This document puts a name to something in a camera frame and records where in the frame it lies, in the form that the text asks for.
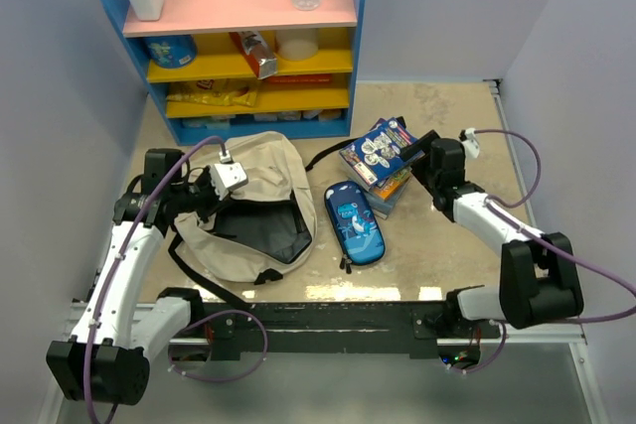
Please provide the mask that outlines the blue comic book top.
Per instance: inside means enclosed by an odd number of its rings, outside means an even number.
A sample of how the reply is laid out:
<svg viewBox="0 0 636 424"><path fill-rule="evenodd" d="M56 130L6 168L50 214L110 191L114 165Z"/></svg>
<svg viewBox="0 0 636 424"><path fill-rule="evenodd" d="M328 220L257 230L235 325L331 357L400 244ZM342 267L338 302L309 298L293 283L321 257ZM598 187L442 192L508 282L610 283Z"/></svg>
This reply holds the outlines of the blue comic book top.
<svg viewBox="0 0 636 424"><path fill-rule="evenodd" d="M408 161L399 154L416 141L417 137L393 117L379 120L369 132L342 148L338 155L349 177L368 192L407 166Z"/></svg>

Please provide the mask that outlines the beige canvas backpack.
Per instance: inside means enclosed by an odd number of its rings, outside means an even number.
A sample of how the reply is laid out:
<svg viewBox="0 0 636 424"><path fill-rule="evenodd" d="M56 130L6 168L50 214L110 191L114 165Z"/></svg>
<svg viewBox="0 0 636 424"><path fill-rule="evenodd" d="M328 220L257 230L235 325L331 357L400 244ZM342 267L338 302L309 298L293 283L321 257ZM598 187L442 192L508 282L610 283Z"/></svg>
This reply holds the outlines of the beige canvas backpack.
<svg viewBox="0 0 636 424"><path fill-rule="evenodd" d="M318 234L307 174L350 143L336 143L304 163L291 141L275 131L230 139L227 150L241 163L248 183L227 196L228 207L207 223L193 212L174 219L169 255L197 285L246 311L248 303L222 282L262 285L307 262Z"/></svg>

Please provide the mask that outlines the blue dinosaur pencil case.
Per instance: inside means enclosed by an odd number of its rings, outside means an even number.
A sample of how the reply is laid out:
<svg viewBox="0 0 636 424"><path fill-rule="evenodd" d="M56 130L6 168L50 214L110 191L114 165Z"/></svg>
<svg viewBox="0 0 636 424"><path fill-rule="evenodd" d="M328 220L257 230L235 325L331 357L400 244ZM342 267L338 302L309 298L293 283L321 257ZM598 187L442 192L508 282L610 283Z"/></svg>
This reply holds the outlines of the blue dinosaur pencil case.
<svg viewBox="0 0 636 424"><path fill-rule="evenodd" d="M384 237L367 197L355 182L328 187L324 205L341 247L341 270L352 274L354 267L368 266L384 257Z"/></svg>

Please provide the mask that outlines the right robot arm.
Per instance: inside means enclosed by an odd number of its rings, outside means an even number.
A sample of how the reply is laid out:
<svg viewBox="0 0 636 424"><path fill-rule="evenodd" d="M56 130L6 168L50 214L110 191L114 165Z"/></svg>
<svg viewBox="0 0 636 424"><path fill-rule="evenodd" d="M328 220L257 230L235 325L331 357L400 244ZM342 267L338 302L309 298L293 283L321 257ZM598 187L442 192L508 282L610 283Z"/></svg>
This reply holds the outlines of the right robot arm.
<svg viewBox="0 0 636 424"><path fill-rule="evenodd" d="M400 150L432 204L448 220L472 232L500 257L499 284L447 294L442 314L445 331L466 337L478 321L504 321L516 329L577 317L584 307L569 239L545 234L497 206L483 188L466 179L466 161L480 153L479 131L469 128L457 139L431 130Z"/></svg>

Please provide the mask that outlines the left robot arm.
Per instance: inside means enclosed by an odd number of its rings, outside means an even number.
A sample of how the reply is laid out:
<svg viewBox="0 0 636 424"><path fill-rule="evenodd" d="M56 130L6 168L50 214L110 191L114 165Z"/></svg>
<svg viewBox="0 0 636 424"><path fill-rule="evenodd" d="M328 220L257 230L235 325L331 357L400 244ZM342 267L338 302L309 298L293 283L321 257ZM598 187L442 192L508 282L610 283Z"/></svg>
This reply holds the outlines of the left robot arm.
<svg viewBox="0 0 636 424"><path fill-rule="evenodd" d="M51 342L47 365L64 397L113 405L137 404L150 365L178 332L194 337L205 327L198 291L168 288L142 317L135 316L149 267L175 218L207 216L230 192L244 186L241 164L227 152L191 180L178 149L146 152L144 169L115 203L111 240L92 293L69 337Z"/></svg>

